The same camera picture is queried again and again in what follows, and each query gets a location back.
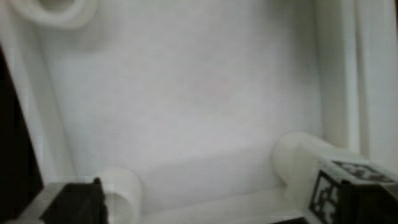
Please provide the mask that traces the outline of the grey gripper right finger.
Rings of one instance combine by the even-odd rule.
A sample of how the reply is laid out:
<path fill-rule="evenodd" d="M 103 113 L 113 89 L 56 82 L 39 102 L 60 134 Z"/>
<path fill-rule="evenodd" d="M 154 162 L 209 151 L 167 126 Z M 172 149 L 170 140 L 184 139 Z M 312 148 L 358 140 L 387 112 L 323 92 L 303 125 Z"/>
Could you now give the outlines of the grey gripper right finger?
<path fill-rule="evenodd" d="M 398 184 L 318 179 L 307 214 L 271 224 L 398 224 Z"/>

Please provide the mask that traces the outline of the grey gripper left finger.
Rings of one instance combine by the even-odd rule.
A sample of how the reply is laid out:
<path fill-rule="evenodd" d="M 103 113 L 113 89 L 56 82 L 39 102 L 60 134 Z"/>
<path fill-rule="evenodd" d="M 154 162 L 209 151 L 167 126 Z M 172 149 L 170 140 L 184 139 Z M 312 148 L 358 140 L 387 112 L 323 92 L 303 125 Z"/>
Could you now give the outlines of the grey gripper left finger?
<path fill-rule="evenodd" d="M 108 224 L 101 179 L 51 183 L 10 224 Z"/>

